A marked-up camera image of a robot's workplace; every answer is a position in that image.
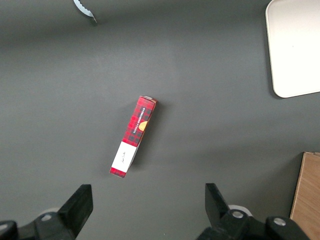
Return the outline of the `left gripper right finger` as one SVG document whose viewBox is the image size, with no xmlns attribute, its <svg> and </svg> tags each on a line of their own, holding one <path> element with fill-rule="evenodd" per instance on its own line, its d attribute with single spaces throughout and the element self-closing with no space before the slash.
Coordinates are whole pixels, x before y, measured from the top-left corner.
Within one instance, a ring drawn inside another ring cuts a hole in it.
<svg viewBox="0 0 320 240">
<path fill-rule="evenodd" d="M 210 227 L 198 240 L 308 240 L 298 224 L 287 217 L 256 220 L 241 209 L 232 209 L 214 183 L 205 184 L 205 211 Z"/>
</svg>

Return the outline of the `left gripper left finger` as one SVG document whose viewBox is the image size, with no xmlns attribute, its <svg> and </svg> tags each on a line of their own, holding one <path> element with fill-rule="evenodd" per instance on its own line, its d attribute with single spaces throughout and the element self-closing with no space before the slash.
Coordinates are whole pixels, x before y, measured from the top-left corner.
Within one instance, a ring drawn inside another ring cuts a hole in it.
<svg viewBox="0 0 320 240">
<path fill-rule="evenodd" d="M 2 240 L 75 240 L 93 211 L 92 186 L 82 184 L 58 209 L 39 215 L 19 227 L 13 220 L 0 222 Z"/>
</svg>

